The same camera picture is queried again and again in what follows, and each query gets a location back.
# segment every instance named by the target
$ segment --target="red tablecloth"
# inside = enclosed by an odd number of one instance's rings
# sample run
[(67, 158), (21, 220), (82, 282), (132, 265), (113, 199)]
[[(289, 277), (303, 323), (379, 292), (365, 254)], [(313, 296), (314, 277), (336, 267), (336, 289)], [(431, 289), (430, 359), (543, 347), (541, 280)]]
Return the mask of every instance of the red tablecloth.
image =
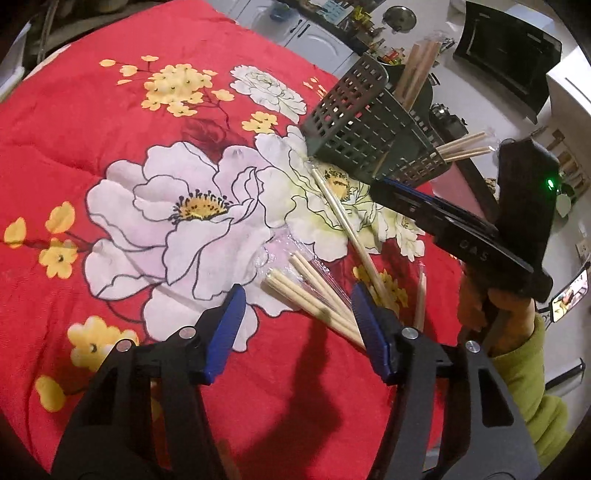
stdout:
[[(281, 260), (265, 249), (275, 228), (346, 290), (363, 279), (296, 127), (334, 82), (176, 0), (75, 42), (0, 106), (0, 407), (45, 468), (119, 338), (162, 340), (239, 282), (237, 353), (203, 389), (215, 437), (245, 479), (365, 477), (393, 392), (362, 352), (259, 287)], [(426, 333), (453, 343), (457, 261), (365, 186), (324, 172), (403, 319), (422, 257)], [(433, 437), (440, 422), (436, 405)]]

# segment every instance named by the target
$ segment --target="smartphone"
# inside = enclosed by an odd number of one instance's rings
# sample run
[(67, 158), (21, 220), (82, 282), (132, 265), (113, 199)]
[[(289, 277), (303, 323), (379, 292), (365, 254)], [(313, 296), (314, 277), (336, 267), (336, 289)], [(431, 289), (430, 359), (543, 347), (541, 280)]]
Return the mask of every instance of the smartphone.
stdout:
[(574, 280), (550, 302), (550, 313), (553, 323), (558, 322), (564, 315), (570, 312), (589, 291), (588, 268), (589, 263), (587, 262)]

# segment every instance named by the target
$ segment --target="drawer handle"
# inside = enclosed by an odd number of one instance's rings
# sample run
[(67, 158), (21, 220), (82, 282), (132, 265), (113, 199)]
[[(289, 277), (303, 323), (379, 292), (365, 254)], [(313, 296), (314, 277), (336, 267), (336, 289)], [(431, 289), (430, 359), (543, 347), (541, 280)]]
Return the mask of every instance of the drawer handle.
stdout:
[(300, 38), (304, 33), (306, 33), (306, 30), (308, 30), (310, 28), (310, 24), (307, 24), (305, 29), (302, 30), (299, 34), (298, 34), (298, 38)]
[(292, 29), (290, 30), (290, 33), (293, 33), (293, 32), (295, 32), (295, 31), (296, 31), (296, 28), (297, 28), (297, 27), (299, 27), (299, 26), (300, 26), (300, 24), (301, 24), (302, 22), (303, 22), (303, 20), (300, 18), (300, 19), (297, 21), (297, 25), (296, 25), (294, 28), (292, 28)]

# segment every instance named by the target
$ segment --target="silver bolt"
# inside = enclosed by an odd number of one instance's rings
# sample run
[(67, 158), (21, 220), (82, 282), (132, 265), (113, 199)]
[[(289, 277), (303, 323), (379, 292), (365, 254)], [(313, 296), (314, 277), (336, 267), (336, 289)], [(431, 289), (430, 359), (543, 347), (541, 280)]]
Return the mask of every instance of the silver bolt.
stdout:
[(189, 340), (190, 338), (193, 338), (196, 333), (197, 330), (195, 330), (195, 328), (185, 327), (178, 333), (178, 336), (184, 338), (185, 340)]
[(418, 332), (414, 328), (406, 327), (402, 329), (402, 336), (409, 340), (414, 340), (418, 337)]
[(478, 345), (478, 342), (475, 342), (474, 340), (468, 340), (466, 342), (466, 349), (469, 352), (478, 353), (480, 352), (480, 345)]
[(117, 351), (118, 352), (126, 352), (127, 350), (129, 350), (131, 348), (132, 345), (133, 345), (133, 343), (131, 343), (131, 340), (128, 340), (126, 338), (125, 340), (121, 340), (120, 342), (117, 343)]

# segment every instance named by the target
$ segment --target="green sleeve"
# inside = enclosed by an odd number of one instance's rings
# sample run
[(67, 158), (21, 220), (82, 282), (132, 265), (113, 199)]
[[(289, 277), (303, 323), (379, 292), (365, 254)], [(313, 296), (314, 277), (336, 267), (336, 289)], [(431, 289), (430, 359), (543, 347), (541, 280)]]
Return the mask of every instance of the green sleeve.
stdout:
[(570, 439), (566, 405), (558, 397), (545, 395), (544, 334), (544, 321), (536, 315), (530, 339), (517, 350), (492, 359), (525, 419), (543, 468)]

